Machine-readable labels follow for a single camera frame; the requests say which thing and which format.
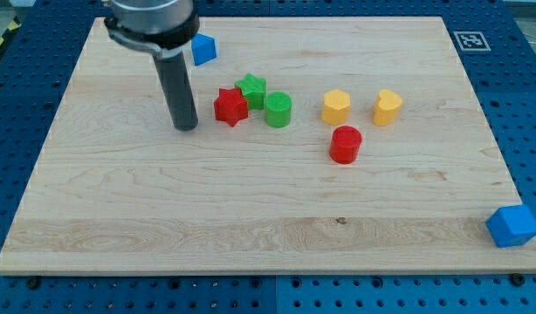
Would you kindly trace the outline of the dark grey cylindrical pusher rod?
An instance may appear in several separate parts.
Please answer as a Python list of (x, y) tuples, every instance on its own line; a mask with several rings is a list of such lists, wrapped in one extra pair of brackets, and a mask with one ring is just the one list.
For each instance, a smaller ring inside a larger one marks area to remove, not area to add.
[(195, 129), (198, 118), (183, 52), (154, 62), (174, 128)]

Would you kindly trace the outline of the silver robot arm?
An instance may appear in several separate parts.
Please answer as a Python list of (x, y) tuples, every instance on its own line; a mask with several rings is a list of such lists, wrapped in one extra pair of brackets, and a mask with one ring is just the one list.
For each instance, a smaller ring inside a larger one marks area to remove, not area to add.
[(146, 52), (155, 64), (175, 129), (190, 131), (198, 118), (182, 47), (198, 32), (194, 0), (110, 0), (108, 36), (133, 51)]

